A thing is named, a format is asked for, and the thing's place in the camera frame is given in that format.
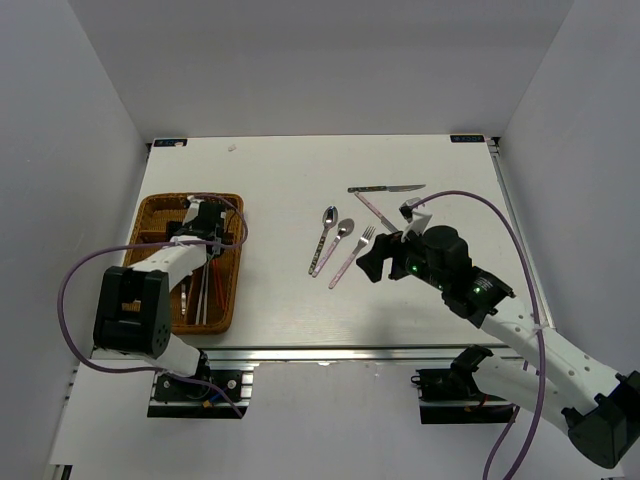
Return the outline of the pink handled fork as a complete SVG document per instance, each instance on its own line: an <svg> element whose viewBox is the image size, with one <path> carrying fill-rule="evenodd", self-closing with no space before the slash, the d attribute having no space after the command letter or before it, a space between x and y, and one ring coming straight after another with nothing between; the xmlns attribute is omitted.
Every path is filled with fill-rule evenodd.
<svg viewBox="0 0 640 480"><path fill-rule="evenodd" d="M346 273L346 271L349 269L349 267L352 265L352 263L356 260L358 254L366 247L369 245L370 241L372 240L374 233L375 233L376 228L374 226L368 226L365 231L363 232L363 234L360 236L355 248L352 250L352 252L350 253L350 255L347 257L347 259L343 262L343 264L341 265L340 269L337 271L337 273L334 275L334 277L332 278L332 280L330 281L329 285L328 285L328 289L329 290L333 290L336 285L339 283L339 281L342 279L342 277L344 276L344 274Z"/></svg>

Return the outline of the orange chopstick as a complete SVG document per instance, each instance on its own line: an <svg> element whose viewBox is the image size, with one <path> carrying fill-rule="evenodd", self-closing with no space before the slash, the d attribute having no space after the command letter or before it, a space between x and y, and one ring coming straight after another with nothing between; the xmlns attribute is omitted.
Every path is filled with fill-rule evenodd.
<svg viewBox="0 0 640 480"><path fill-rule="evenodd" d="M218 260L214 259L211 261L211 282L213 283L213 288L215 292L216 304L219 307L223 305L223 290L221 285L221 276L218 267Z"/></svg>
<svg viewBox="0 0 640 480"><path fill-rule="evenodd" d="M214 284L216 288L217 305L221 310L225 310L227 308L227 300L226 300L224 275L223 275L223 270L221 268L220 260L215 259L213 262L213 265L214 265Z"/></svg>

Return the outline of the dark handled fork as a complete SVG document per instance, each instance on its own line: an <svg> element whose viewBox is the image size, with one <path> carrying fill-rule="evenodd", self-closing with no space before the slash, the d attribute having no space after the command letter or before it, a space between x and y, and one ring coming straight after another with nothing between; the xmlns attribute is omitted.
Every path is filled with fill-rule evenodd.
<svg viewBox="0 0 640 480"><path fill-rule="evenodd" d="M181 307L181 315L183 317L185 317L187 314L189 290L190 290L190 282L183 281L180 284L180 307Z"/></svg>

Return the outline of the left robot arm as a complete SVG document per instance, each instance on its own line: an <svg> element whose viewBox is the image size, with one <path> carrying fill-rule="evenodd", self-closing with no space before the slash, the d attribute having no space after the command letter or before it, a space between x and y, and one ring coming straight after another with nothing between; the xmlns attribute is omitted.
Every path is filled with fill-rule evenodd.
<svg viewBox="0 0 640 480"><path fill-rule="evenodd" d="M130 266L105 271L93 341L102 350L131 355L177 375L180 391L199 399L209 392L212 377L205 355L172 333L171 291L221 256L233 205L195 196L187 202L184 218L165 227L166 246Z"/></svg>

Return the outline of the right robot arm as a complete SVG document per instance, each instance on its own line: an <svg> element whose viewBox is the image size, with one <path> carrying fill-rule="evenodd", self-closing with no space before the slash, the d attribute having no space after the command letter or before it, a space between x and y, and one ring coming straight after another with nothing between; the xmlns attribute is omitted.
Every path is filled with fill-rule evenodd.
<svg viewBox="0 0 640 480"><path fill-rule="evenodd" d="M495 275L475 265L467 243L449 226L418 234L380 234L358 266L369 280L413 276L438 289L456 316L516 351L534 367L525 372L484 347L469 347L451 365L451 384L461 397L493 394L542 417L566 434L594 464L614 468L639 438L639 374L623 375L599 362L532 312Z"/></svg>

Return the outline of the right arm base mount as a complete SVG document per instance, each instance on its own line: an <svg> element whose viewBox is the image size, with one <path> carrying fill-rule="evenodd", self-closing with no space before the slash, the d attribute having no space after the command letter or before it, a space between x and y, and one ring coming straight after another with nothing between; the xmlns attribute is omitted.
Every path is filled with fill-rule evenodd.
<svg viewBox="0 0 640 480"><path fill-rule="evenodd" d="M449 369L421 369L411 376L422 425L506 424L515 407L506 400L456 385Z"/></svg>

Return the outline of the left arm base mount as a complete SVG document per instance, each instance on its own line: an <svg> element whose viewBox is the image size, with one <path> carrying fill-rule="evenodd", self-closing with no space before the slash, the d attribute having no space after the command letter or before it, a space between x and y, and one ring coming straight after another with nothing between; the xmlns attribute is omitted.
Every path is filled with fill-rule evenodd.
<svg viewBox="0 0 640 480"><path fill-rule="evenodd" d="M209 381L218 386L236 405L242 415L251 398L253 372L223 368L212 370ZM161 375L154 379L148 418L162 419L231 419L240 416L215 389L177 381Z"/></svg>

